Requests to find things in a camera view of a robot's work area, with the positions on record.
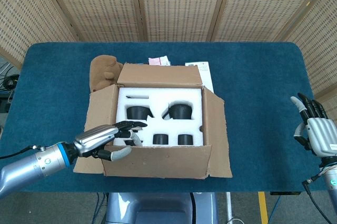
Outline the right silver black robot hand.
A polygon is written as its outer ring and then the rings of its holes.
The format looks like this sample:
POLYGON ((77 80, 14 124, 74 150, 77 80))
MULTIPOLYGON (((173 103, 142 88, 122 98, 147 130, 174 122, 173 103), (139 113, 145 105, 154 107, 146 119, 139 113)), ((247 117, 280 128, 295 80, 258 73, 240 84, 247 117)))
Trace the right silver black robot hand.
POLYGON ((290 100, 303 120, 294 132, 294 139, 319 158, 335 157, 336 125, 328 118, 323 105, 302 93, 290 97, 290 100))

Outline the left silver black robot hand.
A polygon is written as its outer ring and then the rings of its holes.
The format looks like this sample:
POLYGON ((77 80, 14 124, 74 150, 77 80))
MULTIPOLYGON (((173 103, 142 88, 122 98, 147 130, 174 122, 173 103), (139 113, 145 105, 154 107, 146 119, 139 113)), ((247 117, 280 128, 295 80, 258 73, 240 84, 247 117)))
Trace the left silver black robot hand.
POLYGON ((117 161, 132 151, 131 146, 126 146, 120 150, 110 152, 104 147, 116 138, 129 138, 138 147, 142 146, 136 130, 142 130, 147 124, 140 121, 120 121, 113 125, 101 125, 81 133, 75 137, 73 142, 79 157, 99 158, 108 161, 117 161))

